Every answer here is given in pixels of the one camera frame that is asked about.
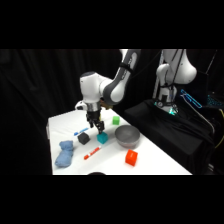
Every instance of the metal bowl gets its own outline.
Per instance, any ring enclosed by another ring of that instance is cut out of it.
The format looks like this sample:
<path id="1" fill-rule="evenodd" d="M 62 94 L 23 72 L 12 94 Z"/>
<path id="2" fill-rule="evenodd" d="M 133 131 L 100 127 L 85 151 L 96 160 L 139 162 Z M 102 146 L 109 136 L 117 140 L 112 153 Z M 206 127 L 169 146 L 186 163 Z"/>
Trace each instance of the metal bowl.
<path id="1" fill-rule="evenodd" d="M 115 137 L 122 147 L 135 149 L 140 139 L 140 132 L 133 126 L 124 125 L 115 131 Z"/>

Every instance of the orange object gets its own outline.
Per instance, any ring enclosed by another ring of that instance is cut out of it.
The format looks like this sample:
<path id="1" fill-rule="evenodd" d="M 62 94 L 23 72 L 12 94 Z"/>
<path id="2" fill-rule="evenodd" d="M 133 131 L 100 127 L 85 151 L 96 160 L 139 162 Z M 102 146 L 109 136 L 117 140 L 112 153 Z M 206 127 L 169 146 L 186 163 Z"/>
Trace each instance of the orange object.
<path id="1" fill-rule="evenodd" d="M 134 152 L 132 150 L 128 150 L 128 154 L 126 156 L 125 162 L 132 165 L 132 166 L 135 166 L 136 161 L 137 161 L 137 157 L 138 157 L 137 152 Z"/>
<path id="2" fill-rule="evenodd" d="M 98 152 L 101 149 L 101 146 L 99 146 L 98 148 L 94 149 L 94 151 L 92 151 L 91 153 L 89 153 L 88 155 L 86 155 L 84 157 L 84 160 L 87 160 L 90 156 L 92 156 L 93 154 L 95 154 L 96 152 Z"/>

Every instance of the white table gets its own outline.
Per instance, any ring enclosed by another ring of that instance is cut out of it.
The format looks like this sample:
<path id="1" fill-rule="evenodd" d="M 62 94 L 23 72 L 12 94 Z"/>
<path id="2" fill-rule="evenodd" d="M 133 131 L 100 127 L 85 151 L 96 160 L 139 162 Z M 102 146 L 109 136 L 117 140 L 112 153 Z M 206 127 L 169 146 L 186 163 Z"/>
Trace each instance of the white table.
<path id="1" fill-rule="evenodd" d="M 120 118 L 120 125 L 112 125 L 113 116 L 117 115 L 113 110 L 102 110 L 101 118 L 105 122 L 105 130 L 109 141 L 102 145 L 102 149 L 84 160 L 84 156 L 93 151 L 99 145 L 97 141 L 97 128 L 89 129 L 86 133 L 90 136 L 90 142 L 86 145 L 79 143 L 74 136 L 84 128 L 89 128 L 86 121 L 86 112 L 72 111 L 67 114 L 49 118 L 49 138 L 51 145 L 52 167 L 54 175 L 88 175 L 93 172 L 101 172 L 106 175 L 191 175 L 175 160 L 164 153 L 160 148 L 141 134 L 138 147 L 138 160 L 133 167 L 125 163 L 128 149 L 120 146 L 115 139 L 115 130 L 128 123 Z M 55 160 L 61 152 L 61 141 L 73 141 L 74 155 L 72 164 L 68 168 L 58 168 Z"/>

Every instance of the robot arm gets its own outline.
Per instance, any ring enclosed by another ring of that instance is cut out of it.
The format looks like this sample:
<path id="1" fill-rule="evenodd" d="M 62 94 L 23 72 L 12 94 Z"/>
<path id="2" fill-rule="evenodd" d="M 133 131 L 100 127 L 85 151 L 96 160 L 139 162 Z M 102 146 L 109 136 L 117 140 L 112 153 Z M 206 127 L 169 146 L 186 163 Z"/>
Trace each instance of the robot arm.
<path id="1" fill-rule="evenodd" d="M 160 80 L 160 93 L 156 106 L 170 114 L 173 111 L 177 89 L 174 84 L 189 84 L 196 75 L 197 70 L 191 65 L 187 57 L 186 49 L 164 49 L 166 64 L 161 65 L 157 70 Z"/>
<path id="2" fill-rule="evenodd" d="M 141 49 L 120 49 L 122 62 L 114 80 L 103 77 L 96 72 L 88 72 L 80 77 L 83 101 L 75 109 L 87 111 L 87 121 L 91 128 L 98 128 L 99 134 L 104 130 L 104 122 L 100 121 L 100 99 L 108 105 L 119 104 L 124 96 L 131 74 L 136 68 Z"/>

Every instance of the black curtain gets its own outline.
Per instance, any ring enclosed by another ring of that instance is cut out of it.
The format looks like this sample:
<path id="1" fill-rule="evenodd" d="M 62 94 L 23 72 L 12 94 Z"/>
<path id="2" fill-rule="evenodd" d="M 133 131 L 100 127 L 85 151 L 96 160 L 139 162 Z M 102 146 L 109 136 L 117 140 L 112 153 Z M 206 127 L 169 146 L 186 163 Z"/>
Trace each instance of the black curtain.
<path id="1" fill-rule="evenodd" d="M 136 73 L 160 50 L 143 49 Z M 188 52 L 192 64 L 206 71 L 215 49 Z M 211 77 L 221 74 L 218 57 L 211 67 Z M 152 98 L 159 59 L 160 56 L 130 81 L 124 101 L 114 107 L 121 116 L 124 110 Z M 118 49 L 0 50 L 3 174 L 51 174 L 46 136 L 48 118 L 74 110 L 75 104 L 82 100 L 81 74 L 95 71 L 113 79 L 120 62 Z"/>

